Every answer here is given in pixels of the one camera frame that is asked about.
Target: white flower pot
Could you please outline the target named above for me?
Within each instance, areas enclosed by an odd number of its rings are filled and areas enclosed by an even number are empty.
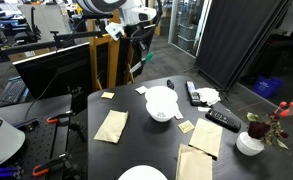
[[[251,138],[247,132],[239,134],[236,146],[240,152],[247,156],[254,156],[264,150],[261,140]]]

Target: white plate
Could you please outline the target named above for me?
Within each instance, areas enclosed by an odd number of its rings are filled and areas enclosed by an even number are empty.
[[[167,180],[167,178],[151,166],[139,165],[128,169],[118,180]]]
[[[145,98],[147,101],[177,102],[178,95],[166,86],[154,86],[146,91]]]

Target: black curtain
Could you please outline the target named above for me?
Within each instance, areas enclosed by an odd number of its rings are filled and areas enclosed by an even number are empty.
[[[228,89],[267,38],[290,0],[213,0],[195,66]]]

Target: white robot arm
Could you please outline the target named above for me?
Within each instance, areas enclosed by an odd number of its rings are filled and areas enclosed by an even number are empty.
[[[156,16],[156,10],[143,7],[141,0],[78,0],[77,2],[91,13],[107,14],[118,9],[121,24],[112,22],[105,28],[114,40],[125,34],[125,26],[150,21]]]

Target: potted plant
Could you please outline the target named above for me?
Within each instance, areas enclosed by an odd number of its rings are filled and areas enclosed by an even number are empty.
[[[264,144],[273,145],[284,150],[288,147],[281,139],[288,138],[288,134],[282,129],[280,120],[289,116],[293,108],[293,102],[281,102],[274,112],[265,115],[265,118],[259,118],[258,115],[247,113],[247,119],[250,121],[247,132],[242,132],[237,139],[236,146],[248,156],[260,153],[264,149]]]

